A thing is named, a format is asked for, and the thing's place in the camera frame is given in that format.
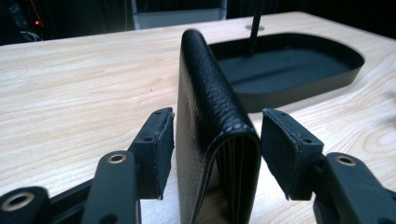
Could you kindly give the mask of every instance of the clamp jaw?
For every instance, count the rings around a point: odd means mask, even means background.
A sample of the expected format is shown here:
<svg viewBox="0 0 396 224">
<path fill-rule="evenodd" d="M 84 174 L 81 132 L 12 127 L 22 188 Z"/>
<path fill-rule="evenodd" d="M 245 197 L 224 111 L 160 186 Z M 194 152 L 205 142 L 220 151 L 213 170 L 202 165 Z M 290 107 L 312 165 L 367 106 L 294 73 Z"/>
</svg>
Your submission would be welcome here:
<svg viewBox="0 0 396 224">
<path fill-rule="evenodd" d="M 174 149 L 172 108 L 150 115 L 126 151 L 99 160 L 95 176 L 49 198 L 41 187 L 0 197 L 1 224 L 141 223 L 140 199 L 162 199 Z"/>
<path fill-rule="evenodd" d="M 318 223 L 396 223 L 396 193 L 381 186 L 364 162 L 322 155 L 323 143 L 288 114 L 263 110 L 262 155 L 286 198 L 317 195 Z"/>
</svg>

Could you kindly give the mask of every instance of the black metal pole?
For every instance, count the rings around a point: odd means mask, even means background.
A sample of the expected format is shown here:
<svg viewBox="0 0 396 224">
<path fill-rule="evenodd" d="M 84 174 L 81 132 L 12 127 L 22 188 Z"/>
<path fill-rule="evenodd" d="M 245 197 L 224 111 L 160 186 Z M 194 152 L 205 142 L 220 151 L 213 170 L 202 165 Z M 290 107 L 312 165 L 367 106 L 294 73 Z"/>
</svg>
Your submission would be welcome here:
<svg viewBox="0 0 396 224">
<path fill-rule="evenodd" d="M 260 19 L 262 18 L 262 9 L 264 7 L 265 0 L 257 0 L 256 7 L 253 17 L 253 24 L 251 25 L 251 32 L 250 32 L 250 39 L 249 39 L 249 46 L 248 46 L 248 53 L 249 55 L 253 55 L 256 49 L 256 42 L 257 42 L 257 33 L 259 32 L 260 26 Z"/>
</svg>

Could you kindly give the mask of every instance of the light wood grain surface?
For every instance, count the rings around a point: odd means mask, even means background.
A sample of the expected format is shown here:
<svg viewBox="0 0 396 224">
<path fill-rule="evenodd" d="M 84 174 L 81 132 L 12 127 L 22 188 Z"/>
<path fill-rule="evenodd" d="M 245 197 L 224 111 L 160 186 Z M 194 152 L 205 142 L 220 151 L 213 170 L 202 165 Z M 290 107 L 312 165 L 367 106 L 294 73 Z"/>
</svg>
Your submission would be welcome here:
<svg viewBox="0 0 396 224">
<path fill-rule="evenodd" d="M 149 114 L 177 113 L 182 33 L 208 43 L 249 36 L 251 18 L 0 47 L 0 195 L 43 186 L 50 196 L 93 177 L 99 159 L 125 150 Z M 325 143 L 363 160 L 396 190 L 396 42 L 304 13 L 262 17 L 259 35 L 324 36 L 360 52 L 355 81 L 279 109 Z M 258 133 L 262 115 L 250 114 Z M 179 223 L 175 157 L 163 201 L 142 201 L 144 223 Z M 198 223 L 224 222 L 210 191 Z M 288 202 L 262 163 L 251 223 L 313 223 L 312 202 Z"/>
</svg>

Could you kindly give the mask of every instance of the black tray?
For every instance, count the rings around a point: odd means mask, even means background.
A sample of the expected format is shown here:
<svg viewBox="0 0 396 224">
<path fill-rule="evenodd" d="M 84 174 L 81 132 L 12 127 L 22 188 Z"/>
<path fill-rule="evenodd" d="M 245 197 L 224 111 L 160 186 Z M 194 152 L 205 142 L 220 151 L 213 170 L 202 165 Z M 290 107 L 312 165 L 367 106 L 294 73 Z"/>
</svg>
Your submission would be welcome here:
<svg viewBox="0 0 396 224">
<path fill-rule="evenodd" d="M 209 45 L 246 111 L 278 107 L 353 82 L 364 59 L 355 50 L 318 36 L 278 34 Z"/>
</svg>

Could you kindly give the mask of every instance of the textured leather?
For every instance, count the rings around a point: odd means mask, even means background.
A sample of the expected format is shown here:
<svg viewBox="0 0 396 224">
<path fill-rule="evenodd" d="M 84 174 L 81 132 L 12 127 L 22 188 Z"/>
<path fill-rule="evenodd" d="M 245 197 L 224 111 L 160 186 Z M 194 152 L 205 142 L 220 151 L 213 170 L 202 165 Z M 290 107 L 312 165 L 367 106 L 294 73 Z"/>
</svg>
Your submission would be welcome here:
<svg viewBox="0 0 396 224">
<path fill-rule="evenodd" d="M 248 223 L 261 165 L 260 140 L 201 34 L 183 34 L 177 101 L 181 223 L 193 223 L 217 160 L 233 223 Z"/>
</svg>

